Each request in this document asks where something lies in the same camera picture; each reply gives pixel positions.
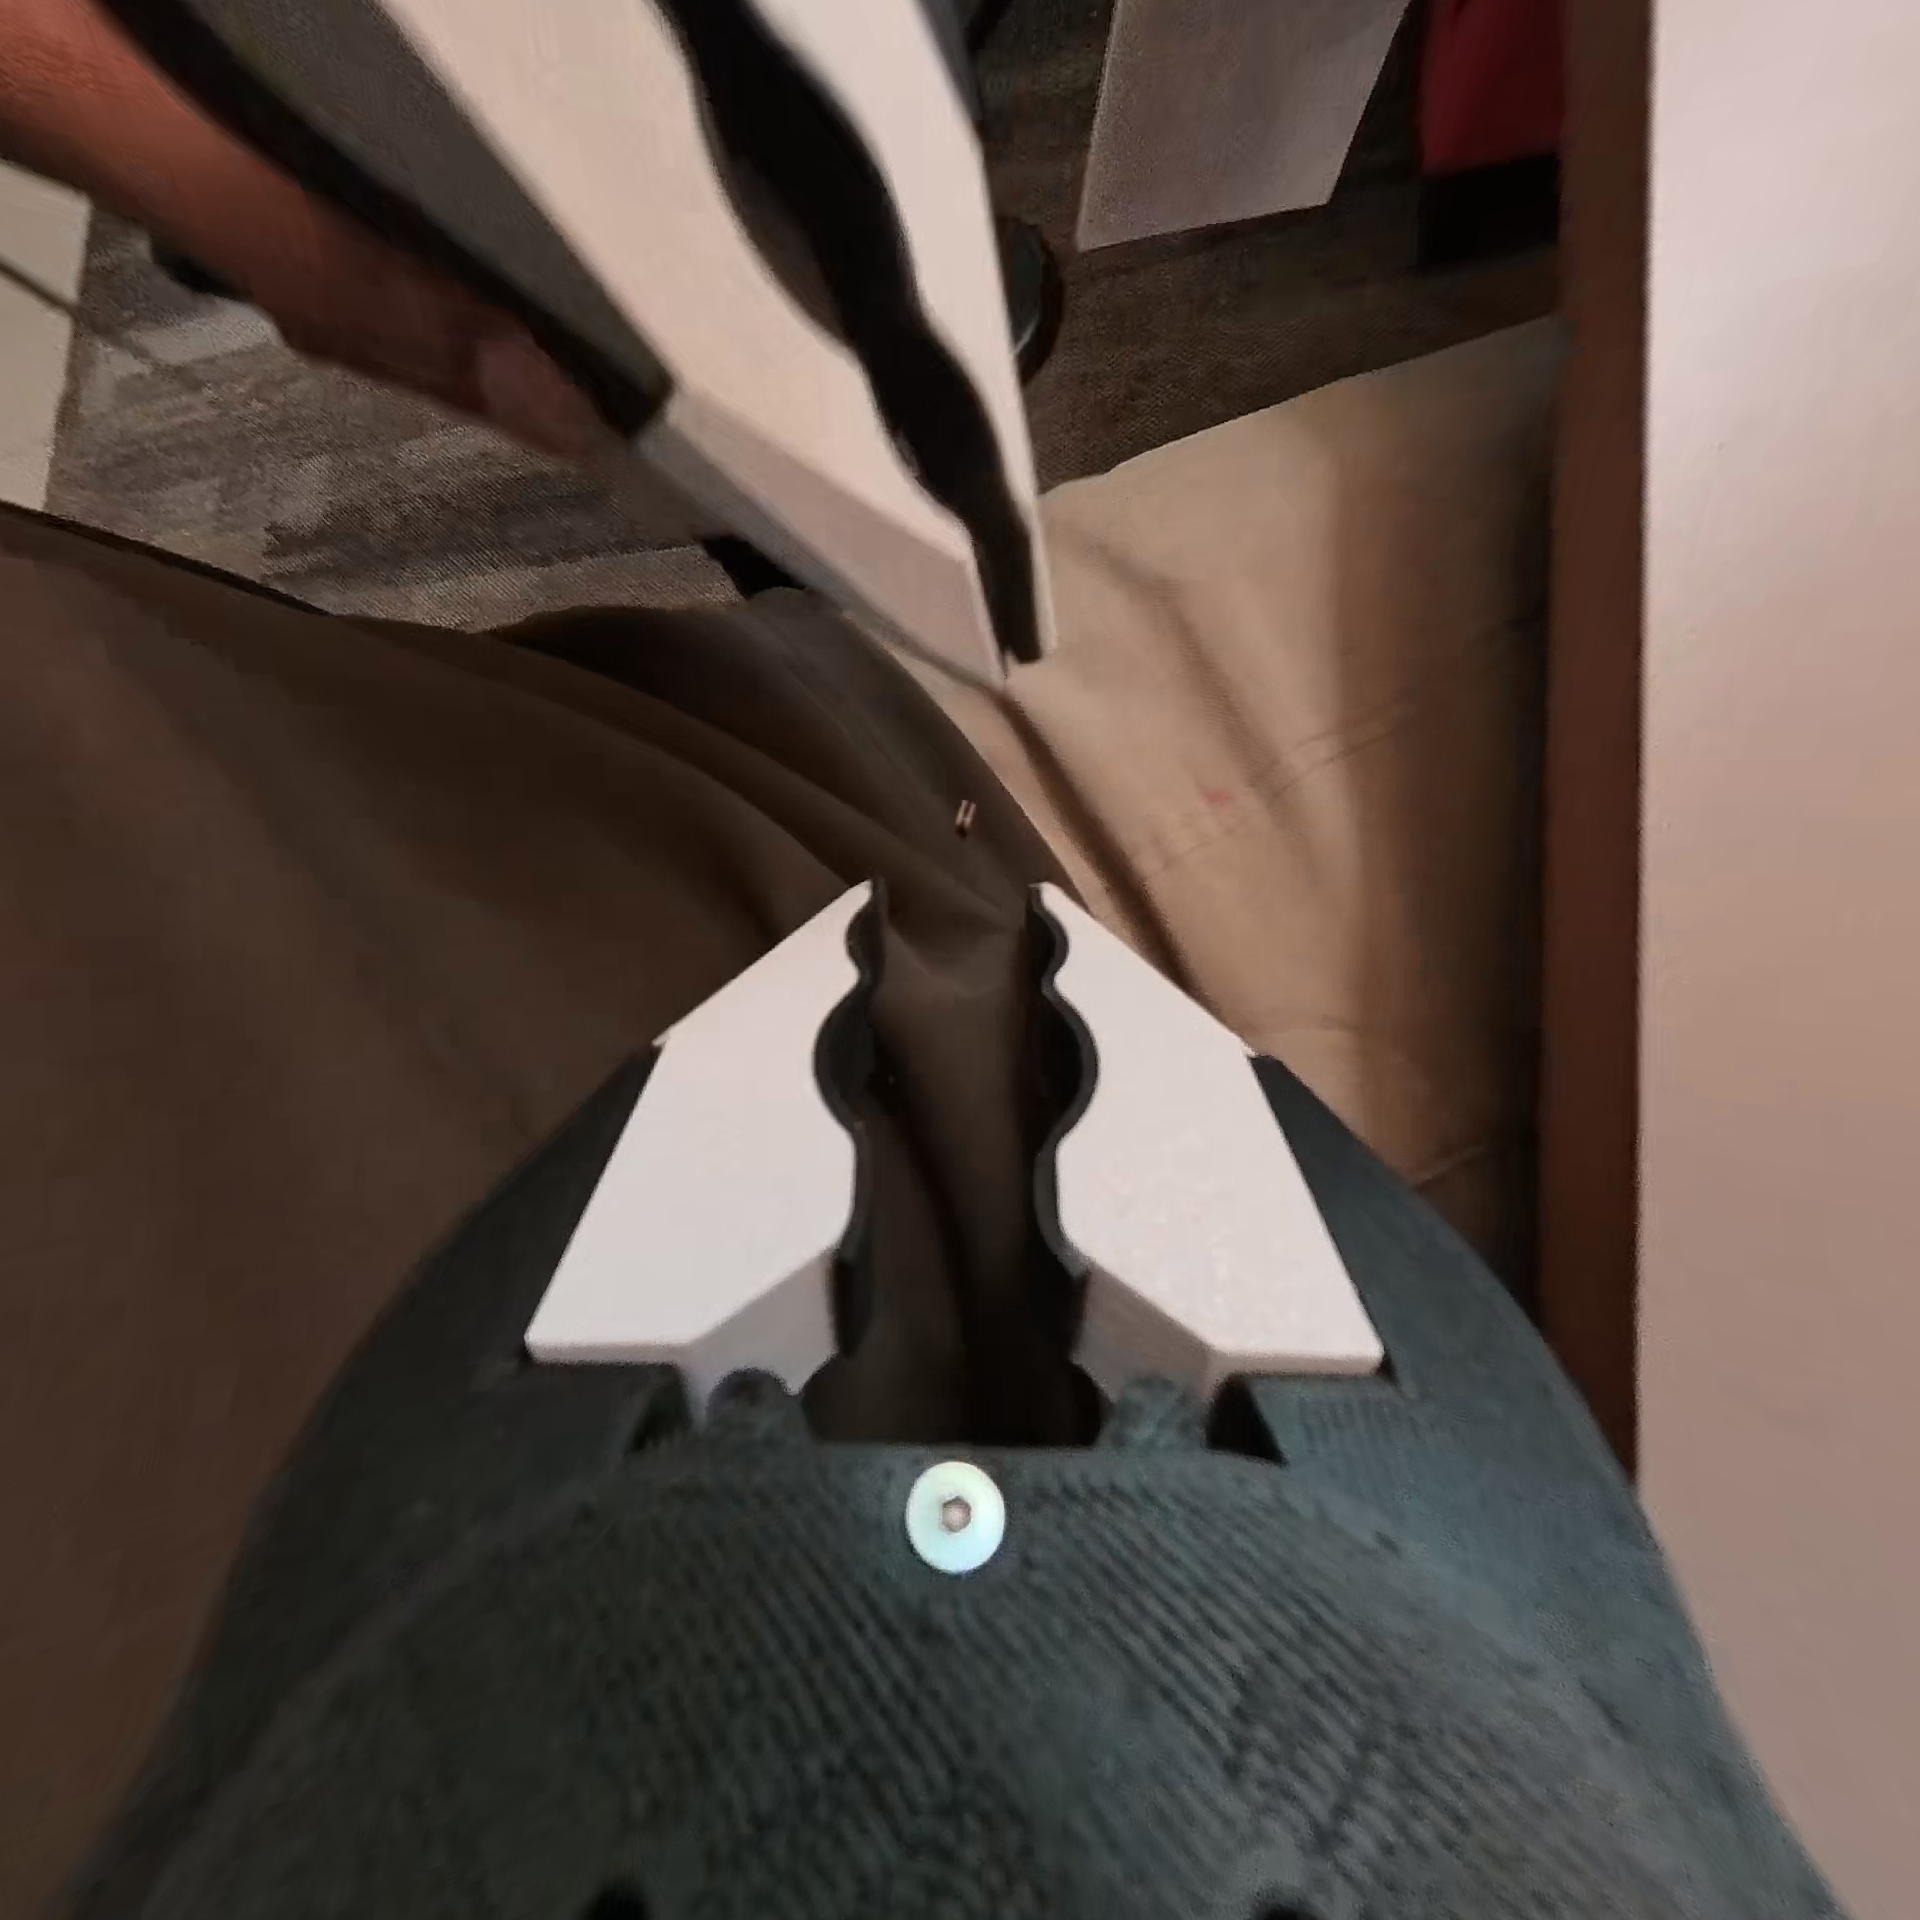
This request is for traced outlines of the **person's left hand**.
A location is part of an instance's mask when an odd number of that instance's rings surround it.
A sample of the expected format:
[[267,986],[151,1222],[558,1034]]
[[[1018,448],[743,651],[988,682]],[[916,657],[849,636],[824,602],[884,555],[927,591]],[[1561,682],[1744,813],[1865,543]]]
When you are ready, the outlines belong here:
[[313,359],[564,460],[619,448],[514,315],[311,195],[188,102],[97,4],[3,6],[3,152],[210,270]]

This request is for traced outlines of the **black chair caster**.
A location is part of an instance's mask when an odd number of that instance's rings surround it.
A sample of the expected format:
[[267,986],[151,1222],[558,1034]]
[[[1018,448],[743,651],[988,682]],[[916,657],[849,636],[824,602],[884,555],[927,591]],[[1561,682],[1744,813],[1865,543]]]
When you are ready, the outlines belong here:
[[1020,381],[1034,379],[1055,351],[1065,319],[1065,275],[1044,229],[999,214],[997,246]]

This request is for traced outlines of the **red item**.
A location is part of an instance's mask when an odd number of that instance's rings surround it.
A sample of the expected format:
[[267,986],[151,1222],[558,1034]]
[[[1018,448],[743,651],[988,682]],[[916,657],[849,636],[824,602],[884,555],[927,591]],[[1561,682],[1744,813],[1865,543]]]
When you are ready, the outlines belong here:
[[1424,179],[1556,159],[1564,126],[1564,2],[1426,4],[1419,79]]

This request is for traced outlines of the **brown hoodie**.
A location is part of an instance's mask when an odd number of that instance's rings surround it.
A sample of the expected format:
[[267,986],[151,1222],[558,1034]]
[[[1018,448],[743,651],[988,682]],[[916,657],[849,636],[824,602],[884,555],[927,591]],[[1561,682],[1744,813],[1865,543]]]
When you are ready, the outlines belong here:
[[462,633],[13,507],[3,602],[5,1916],[56,1909],[424,1256],[860,881],[876,1305],[815,1404],[1073,1430],[1017,1107],[1030,888],[1069,875],[975,698],[796,589]]

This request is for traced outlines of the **white desk leg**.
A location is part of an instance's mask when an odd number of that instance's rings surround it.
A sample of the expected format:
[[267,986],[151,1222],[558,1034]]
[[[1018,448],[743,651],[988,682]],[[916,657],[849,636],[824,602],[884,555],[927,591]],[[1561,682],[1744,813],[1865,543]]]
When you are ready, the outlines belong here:
[[76,337],[93,206],[3,163],[3,499],[42,509]]
[[1116,2],[1081,252],[1325,206],[1406,2]]

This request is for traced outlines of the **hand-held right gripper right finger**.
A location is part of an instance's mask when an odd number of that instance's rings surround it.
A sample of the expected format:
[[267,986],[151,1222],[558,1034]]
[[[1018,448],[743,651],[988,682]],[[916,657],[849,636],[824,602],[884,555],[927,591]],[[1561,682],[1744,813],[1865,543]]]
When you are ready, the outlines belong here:
[[1074,1059],[1034,1175],[1076,1283],[1074,1365],[1105,1393],[1379,1376],[1381,1331],[1255,1052],[1060,885],[1030,905]]

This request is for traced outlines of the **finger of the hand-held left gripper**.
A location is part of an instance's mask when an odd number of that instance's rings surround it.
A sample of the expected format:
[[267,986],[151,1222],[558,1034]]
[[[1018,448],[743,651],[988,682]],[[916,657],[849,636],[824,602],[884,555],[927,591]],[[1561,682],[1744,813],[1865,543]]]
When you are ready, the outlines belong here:
[[1055,646],[973,75],[946,4],[668,4],[745,292],[697,295],[689,472],[937,666]]
[[[699,295],[751,286],[668,4],[382,6],[668,371],[673,394],[636,451],[730,534],[819,588],[751,537],[741,505],[691,472],[670,431],[677,374],[724,368],[697,331]],[[934,666],[988,690],[1010,670]]]

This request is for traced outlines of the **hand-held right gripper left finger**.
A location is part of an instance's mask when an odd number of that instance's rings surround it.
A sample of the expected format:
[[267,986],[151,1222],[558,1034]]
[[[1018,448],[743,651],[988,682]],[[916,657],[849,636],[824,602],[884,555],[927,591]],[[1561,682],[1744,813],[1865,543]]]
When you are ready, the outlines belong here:
[[806,1388],[872,1313],[886,889],[854,883],[668,1025],[525,1343]]

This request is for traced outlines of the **tan trousers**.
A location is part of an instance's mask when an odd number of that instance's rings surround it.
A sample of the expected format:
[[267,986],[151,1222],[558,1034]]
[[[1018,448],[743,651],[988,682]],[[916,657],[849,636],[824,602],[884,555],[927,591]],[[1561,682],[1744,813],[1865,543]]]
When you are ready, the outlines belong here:
[[1089,908],[1532,1289],[1561,323],[1042,504],[1060,646],[983,738]]

